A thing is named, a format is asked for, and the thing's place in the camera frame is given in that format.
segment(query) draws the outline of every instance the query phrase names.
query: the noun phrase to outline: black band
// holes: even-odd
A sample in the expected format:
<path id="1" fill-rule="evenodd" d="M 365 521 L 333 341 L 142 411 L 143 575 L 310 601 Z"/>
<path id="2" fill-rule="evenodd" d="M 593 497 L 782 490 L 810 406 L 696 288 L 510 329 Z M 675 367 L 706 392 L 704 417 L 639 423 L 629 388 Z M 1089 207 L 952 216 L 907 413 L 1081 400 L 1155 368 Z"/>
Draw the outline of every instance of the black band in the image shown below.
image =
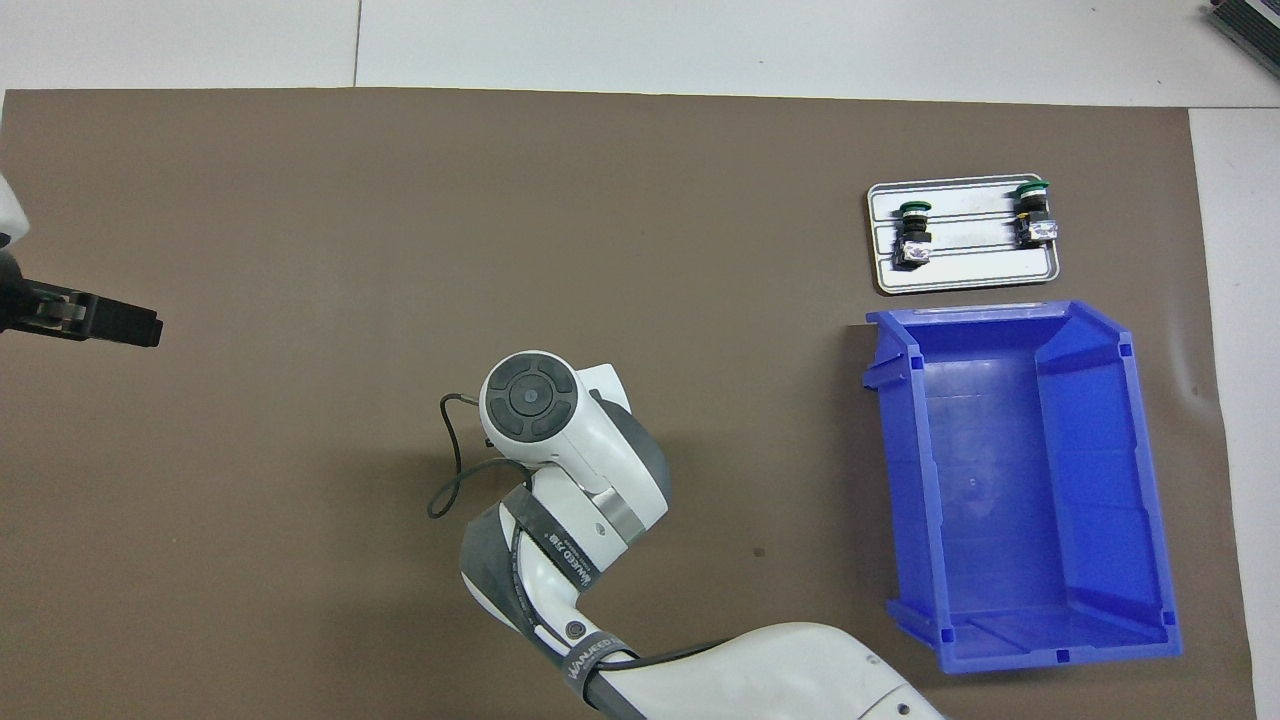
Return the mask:
<path id="1" fill-rule="evenodd" d="M 502 498 L 516 523 L 529 533 L 530 539 L 547 553 L 561 574 L 573 583 L 579 592 L 586 592 L 600 578 L 600 570 L 586 552 L 573 541 L 559 520 L 550 514 L 525 486 L 517 486 Z"/>
<path id="2" fill-rule="evenodd" d="M 561 665 L 561 673 L 564 674 L 564 682 L 572 688 L 573 694 L 586 701 L 586 682 L 591 678 L 591 673 L 602 660 L 614 652 L 626 652 L 631 657 L 636 656 L 627 647 L 627 643 L 604 630 L 596 630 L 586 635 L 568 651 L 568 655 L 564 656 L 564 664 Z"/>

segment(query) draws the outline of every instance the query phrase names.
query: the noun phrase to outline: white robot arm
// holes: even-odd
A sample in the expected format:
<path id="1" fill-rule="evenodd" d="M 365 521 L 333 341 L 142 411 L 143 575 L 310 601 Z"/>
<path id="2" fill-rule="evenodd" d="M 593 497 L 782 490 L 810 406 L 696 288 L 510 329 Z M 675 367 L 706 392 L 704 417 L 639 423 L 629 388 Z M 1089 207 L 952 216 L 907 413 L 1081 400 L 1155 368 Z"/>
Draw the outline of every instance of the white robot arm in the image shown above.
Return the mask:
<path id="1" fill-rule="evenodd" d="M 31 223 L 27 222 L 22 205 L 18 205 L 18 196 L 4 176 L 0 176 L 0 249 L 18 242 L 29 229 Z"/>
<path id="2" fill-rule="evenodd" d="M 941 717 L 865 646 L 826 625 L 772 625 L 640 657 L 576 607 L 671 503 L 667 461 L 613 368 L 575 372 L 549 352 L 518 352 L 489 373 L 479 401 L 494 447 L 534 473 L 467 525 L 462 580 L 591 707 L 614 720 Z"/>

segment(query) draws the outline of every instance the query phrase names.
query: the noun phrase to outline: blue storage bin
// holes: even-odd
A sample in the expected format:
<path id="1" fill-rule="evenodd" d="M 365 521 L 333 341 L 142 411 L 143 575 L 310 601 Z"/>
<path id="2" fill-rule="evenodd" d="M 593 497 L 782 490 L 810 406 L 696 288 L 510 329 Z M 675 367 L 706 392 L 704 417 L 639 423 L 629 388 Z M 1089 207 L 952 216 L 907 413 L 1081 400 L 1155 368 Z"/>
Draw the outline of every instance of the blue storage bin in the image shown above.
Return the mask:
<path id="1" fill-rule="evenodd" d="M 1129 332 L 1078 301 L 867 319 L 899 626 L 946 673 L 1181 653 Z"/>

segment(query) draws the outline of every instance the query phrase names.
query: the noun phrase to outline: brown tabletop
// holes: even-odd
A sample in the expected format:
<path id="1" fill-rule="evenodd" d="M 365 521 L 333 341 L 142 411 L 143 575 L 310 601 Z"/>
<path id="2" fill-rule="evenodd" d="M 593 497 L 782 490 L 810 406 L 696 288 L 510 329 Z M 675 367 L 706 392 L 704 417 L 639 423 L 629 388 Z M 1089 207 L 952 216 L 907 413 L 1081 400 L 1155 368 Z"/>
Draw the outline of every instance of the brown tabletop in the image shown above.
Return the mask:
<path id="1" fill-rule="evenodd" d="M 591 717 L 457 573 L 515 478 L 435 404 L 613 363 L 675 505 L 584 600 L 641 652 L 840 626 L 952 717 L 1245 717 L 1187 113 L 483 91 L 10 92 L 31 278 L 159 348 L 0 341 L 0 716 Z M 1034 172 L 1061 277 L 886 297 L 877 182 Z M 1082 299 L 1129 327 L 1181 657 L 947 676 L 896 596 L 869 310 Z M 468 462 L 488 457 L 457 415 Z"/>

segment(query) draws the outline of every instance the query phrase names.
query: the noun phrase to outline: metal plate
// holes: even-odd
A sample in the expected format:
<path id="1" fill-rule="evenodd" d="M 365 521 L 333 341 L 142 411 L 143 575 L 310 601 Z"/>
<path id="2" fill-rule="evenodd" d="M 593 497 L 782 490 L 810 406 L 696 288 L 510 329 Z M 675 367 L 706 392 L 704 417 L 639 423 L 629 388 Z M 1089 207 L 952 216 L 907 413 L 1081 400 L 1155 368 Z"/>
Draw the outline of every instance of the metal plate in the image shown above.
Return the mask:
<path id="1" fill-rule="evenodd" d="M 1048 282 L 1057 277 L 1057 242 L 1021 249 L 1014 237 L 1014 190 L 1033 173 L 988 176 L 872 186 L 867 213 L 872 227 L 872 263 L 876 283 L 890 295 L 965 290 Z M 914 270 L 893 266 L 893 243 L 900 220 L 897 209 L 908 200 L 924 200 L 929 211 L 933 254 Z"/>

